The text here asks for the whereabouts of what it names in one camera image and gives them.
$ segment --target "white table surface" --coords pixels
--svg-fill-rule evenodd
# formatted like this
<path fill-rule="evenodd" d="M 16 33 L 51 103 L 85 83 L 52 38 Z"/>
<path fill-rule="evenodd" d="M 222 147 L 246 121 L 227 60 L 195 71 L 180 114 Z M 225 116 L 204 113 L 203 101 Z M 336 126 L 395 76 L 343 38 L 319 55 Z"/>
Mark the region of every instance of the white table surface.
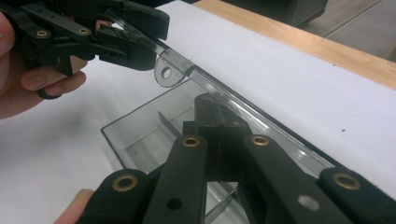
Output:
<path fill-rule="evenodd" d="M 182 2 L 167 44 L 396 198 L 396 91 Z M 100 130 L 166 91 L 92 61 L 77 91 L 0 120 L 0 223 L 51 223 L 120 169 Z"/>

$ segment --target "finger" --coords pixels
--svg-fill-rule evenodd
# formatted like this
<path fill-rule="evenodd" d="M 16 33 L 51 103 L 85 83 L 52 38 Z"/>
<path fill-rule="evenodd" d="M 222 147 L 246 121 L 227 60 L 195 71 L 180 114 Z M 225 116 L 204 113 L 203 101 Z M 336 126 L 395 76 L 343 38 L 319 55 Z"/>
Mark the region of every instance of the finger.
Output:
<path fill-rule="evenodd" d="M 96 30 L 99 30 L 99 28 L 100 28 L 100 25 L 106 25 L 106 26 L 111 26 L 111 24 L 112 24 L 113 22 L 111 22 L 111 21 L 97 21 L 96 22 L 96 27 L 95 27 L 95 29 Z"/>
<path fill-rule="evenodd" d="M 0 95 L 5 87 L 9 74 L 9 51 L 15 42 L 15 34 L 11 24 L 0 12 Z"/>
<path fill-rule="evenodd" d="M 70 91 L 76 90 L 82 84 L 84 84 L 86 76 L 83 72 L 78 71 L 72 77 L 64 78 L 52 85 L 45 88 L 48 95 L 62 95 Z"/>
<path fill-rule="evenodd" d="M 0 119 L 20 114 L 43 101 L 37 93 L 26 90 L 20 83 L 20 74 L 26 72 L 21 55 L 10 52 L 9 60 L 18 66 L 9 67 L 10 76 L 0 91 Z"/>
<path fill-rule="evenodd" d="M 0 12 L 0 56 L 9 52 L 12 46 L 14 46 L 14 42 L 14 29 L 6 16 Z"/>
<path fill-rule="evenodd" d="M 40 66 L 24 73 L 21 84 L 28 91 L 37 91 L 64 78 L 66 78 L 64 74 L 51 66 Z"/>
<path fill-rule="evenodd" d="M 84 212 L 85 206 L 93 195 L 93 190 L 82 189 L 64 212 L 55 221 L 55 224 L 76 223 Z"/>
<path fill-rule="evenodd" d="M 87 66 L 88 62 L 84 61 L 76 56 L 70 56 L 70 62 L 72 63 L 73 74 Z"/>

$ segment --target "screw hole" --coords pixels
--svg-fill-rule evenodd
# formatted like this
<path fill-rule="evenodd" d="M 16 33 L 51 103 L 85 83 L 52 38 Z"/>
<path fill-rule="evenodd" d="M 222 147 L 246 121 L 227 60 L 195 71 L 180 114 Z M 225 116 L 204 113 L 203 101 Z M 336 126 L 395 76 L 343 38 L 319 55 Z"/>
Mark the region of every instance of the screw hole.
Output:
<path fill-rule="evenodd" d="M 167 206 L 169 209 L 177 210 L 183 206 L 183 202 L 179 198 L 172 198 L 168 201 Z"/>
<path fill-rule="evenodd" d="M 297 199 L 298 203 L 304 208 L 316 212 L 320 208 L 320 204 L 317 200 L 308 195 L 300 195 Z"/>
<path fill-rule="evenodd" d="M 122 187 L 122 188 L 125 188 L 125 187 L 128 187 L 128 186 L 131 186 L 132 182 L 133 182 L 132 179 L 125 178 L 125 179 L 120 180 L 119 186 Z"/>
<path fill-rule="evenodd" d="M 172 75 L 172 69 L 168 67 L 165 67 L 161 72 L 161 76 L 163 76 L 164 79 L 168 79 L 171 75 Z"/>
<path fill-rule="evenodd" d="M 188 145 L 193 145 L 193 144 L 196 143 L 196 141 L 195 141 L 194 139 L 187 139 L 187 140 L 186 140 L 186 143 L 187 143 Z"/>

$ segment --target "wooden surface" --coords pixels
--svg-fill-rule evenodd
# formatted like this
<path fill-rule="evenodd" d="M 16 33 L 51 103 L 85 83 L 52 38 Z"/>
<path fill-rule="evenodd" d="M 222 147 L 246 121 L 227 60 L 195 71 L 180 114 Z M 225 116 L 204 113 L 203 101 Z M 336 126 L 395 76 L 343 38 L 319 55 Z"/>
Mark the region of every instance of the wooden surface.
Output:
<path fill-rule="evenodd" d="M 384 58 L 391 59 L 396 57 L 396 39 L 393 41 L 392 45 L 388 49 L 387 53 L 385 54 Z"/>
<path fill-rule="evenodd" d="M 219 0 L 202 0 L 194 5 L 228 21 L 396 90 L 396 63 L 349 48 L 317 35 L 311 35 L 308 32 Z"/>

